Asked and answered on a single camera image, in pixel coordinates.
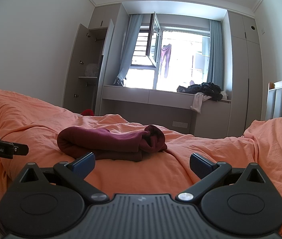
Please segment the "maroon garment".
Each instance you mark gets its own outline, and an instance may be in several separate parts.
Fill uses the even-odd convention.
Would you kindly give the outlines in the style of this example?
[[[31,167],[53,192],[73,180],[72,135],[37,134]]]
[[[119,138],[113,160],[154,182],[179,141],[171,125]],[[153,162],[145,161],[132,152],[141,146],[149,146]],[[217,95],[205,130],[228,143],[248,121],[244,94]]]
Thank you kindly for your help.
[[[68,127],[57,136],[61,152],[77,159],[93,153],[96,160],[126,160],[139,162],[143,153],[158,153],[167,149],[164,133],[149,125],[141,131],[115,134],[105,128]]]

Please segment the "dark clothes pile on sill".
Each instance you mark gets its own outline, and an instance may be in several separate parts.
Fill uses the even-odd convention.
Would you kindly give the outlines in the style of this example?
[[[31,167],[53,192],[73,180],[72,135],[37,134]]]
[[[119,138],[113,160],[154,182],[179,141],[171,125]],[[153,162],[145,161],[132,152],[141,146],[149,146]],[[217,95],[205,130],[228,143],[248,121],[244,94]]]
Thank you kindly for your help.
[[[213,101],[220,101],[223,99],[221,88],[214,83],[193,84],[188,87],[178,86],[177,92],[188,94],[203,93],[206,96],[210,96]]]

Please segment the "red object beside bed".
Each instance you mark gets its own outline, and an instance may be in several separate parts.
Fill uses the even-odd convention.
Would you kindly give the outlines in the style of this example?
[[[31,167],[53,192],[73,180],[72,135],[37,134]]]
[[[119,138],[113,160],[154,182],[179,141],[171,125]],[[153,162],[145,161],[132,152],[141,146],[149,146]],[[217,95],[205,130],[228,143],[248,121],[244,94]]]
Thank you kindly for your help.
[[[81,112],[82,116],[94,116],[94,112],[92,109],[86,109]]]

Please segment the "tall grey cabinet right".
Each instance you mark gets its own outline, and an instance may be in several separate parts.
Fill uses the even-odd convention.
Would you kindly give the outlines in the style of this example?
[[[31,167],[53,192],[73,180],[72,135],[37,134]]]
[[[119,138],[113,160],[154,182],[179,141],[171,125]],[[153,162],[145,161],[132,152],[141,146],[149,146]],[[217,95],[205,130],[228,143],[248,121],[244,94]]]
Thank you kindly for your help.
[[[232,51],[232,92],[228,136],[241,136],[262,109],[263,73],[256,22],[228,12]]]

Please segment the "grey window seat cabinet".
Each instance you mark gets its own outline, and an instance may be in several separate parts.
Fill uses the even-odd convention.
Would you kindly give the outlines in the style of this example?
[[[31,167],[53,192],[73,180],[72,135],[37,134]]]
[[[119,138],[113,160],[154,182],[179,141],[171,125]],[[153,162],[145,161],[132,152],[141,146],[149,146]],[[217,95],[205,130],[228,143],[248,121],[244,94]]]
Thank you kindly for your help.
[[[231,103],[205,101],[201,114],[190,109],[192,94],[106,85],[102,90],[100,114],[119,114],[128,122],[159,125],[202,138],[228,135]],[[188,128],[172,122],[187,122]]]

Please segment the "white garment on sill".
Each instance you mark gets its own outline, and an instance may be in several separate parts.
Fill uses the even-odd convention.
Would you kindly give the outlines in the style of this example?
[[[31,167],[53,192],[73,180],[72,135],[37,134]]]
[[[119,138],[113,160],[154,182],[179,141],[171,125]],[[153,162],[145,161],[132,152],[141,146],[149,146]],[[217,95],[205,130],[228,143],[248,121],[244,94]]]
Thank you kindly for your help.
[[[192,101],[192,105],[190,106],[190,109],[193,110],[194,112],[201,114],[202,104],[205,101],[212,101],[212,102],[224,101],[226,103],[229,102],[228,95],[226,94],[225,91],[221,91],[220,94],[217,94],[214,97],[208,96],[203,92],[198,92],[193,96],[193,101]]]

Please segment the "orange pillow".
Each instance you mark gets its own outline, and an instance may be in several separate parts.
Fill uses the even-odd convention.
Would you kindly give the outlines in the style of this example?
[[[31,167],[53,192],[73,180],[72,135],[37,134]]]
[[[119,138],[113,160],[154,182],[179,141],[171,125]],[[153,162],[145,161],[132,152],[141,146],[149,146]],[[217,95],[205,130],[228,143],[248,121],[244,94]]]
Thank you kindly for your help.
[[[282,117],[255,120],[243,136],[255,142],[255,160],[263,169],[282,170]]]

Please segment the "open grey wardrobe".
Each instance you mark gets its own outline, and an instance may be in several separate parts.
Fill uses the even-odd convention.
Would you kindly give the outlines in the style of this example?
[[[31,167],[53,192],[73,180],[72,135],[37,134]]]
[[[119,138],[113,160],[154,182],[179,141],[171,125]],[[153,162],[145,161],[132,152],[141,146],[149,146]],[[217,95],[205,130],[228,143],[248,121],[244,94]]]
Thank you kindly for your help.
[[[80,24],[70,57],[62,106],[75,113],[92,110],[100,114],[101,92],[108,51],[114,30],[107,27],[88,29]]]

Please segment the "right grey curtain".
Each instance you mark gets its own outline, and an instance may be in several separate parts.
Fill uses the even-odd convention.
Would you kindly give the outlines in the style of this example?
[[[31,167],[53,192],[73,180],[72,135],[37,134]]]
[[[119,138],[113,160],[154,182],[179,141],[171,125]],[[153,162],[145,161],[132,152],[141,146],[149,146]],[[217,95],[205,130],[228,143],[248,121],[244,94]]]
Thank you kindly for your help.
[[[210,58],[208,68],[208,83],[214,83],[224,88],[224,51],[222,24],[210,20]]]

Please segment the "grey curtain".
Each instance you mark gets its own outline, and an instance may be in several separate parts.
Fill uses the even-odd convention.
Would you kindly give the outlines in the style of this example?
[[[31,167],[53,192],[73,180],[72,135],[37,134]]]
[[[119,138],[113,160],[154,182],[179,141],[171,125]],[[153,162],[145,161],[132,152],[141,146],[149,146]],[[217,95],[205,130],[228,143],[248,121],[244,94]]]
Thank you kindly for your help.
[[[123,86],[124,79],[131,66],[134,49],[136,46],[138,34],[142,24],[143,14],[130,15],[130,21],[126,33],[125,43],[121,55],[119,73],[114,81],[115,86]]]
[[[224,88],[224,51],[222,24],[210,20],[210,58],[208,68],[208,83],[214,83]]]

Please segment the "white bundle on wardrobe shelf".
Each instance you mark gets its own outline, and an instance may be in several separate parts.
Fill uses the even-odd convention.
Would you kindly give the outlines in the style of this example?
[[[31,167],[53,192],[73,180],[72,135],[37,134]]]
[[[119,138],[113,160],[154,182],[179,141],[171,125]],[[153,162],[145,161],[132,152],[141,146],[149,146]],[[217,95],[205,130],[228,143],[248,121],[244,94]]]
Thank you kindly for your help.
[[[97,63],[89,63],[85,68],[85,77],[98,77],[99,65]]]

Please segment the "window with open sash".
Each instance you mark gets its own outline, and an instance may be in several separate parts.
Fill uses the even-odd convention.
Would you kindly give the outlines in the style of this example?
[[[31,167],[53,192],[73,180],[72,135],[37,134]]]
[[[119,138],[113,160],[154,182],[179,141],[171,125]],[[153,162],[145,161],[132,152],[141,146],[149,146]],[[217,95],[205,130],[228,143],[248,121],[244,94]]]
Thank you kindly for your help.
[[[207,81],[210,58],[210,21],[205,18],[158,14],[153,33],[149,32],[151,16],[144,14],[131,66],[124,79],[130,88],[175,92]],[[160,75],[163,45],[171,44],[168,76]]]

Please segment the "purple garment hanging outside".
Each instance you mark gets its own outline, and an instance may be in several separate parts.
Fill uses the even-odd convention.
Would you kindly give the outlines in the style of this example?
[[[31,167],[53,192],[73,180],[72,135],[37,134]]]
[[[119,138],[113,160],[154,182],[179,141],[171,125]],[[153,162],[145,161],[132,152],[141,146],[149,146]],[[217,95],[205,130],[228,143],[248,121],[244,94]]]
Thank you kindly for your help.
[[[161,55],[160,55],[160,75],[162,75],[162,70],[164,70],[164,78],[168,76],[168,69],[170,64],[170,57],[171,57],[171,44],[163,45],[161,48]]]

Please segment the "left grey curtain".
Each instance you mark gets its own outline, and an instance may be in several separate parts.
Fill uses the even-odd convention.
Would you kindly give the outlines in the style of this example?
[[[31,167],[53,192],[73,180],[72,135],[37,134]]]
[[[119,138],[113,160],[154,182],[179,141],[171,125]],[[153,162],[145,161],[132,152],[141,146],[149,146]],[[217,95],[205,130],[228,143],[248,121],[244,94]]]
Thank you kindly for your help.
[[[138,34],[142,24],[143,14],[130,15],[130,21],[126,33],[125,43],[121,55],[119,73],[114,81],[115,86],[123,86],[124,79],[131,66],[134,49],[136,46]]]

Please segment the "white wall socket plate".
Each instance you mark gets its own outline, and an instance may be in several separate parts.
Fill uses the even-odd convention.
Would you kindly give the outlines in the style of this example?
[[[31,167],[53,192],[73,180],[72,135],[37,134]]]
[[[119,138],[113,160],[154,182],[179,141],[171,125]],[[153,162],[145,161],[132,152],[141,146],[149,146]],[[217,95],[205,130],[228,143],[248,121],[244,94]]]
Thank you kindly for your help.
[[[178,128],[188,128],[188,123],[187,122],[173,121],[172,126],[178,127]]]

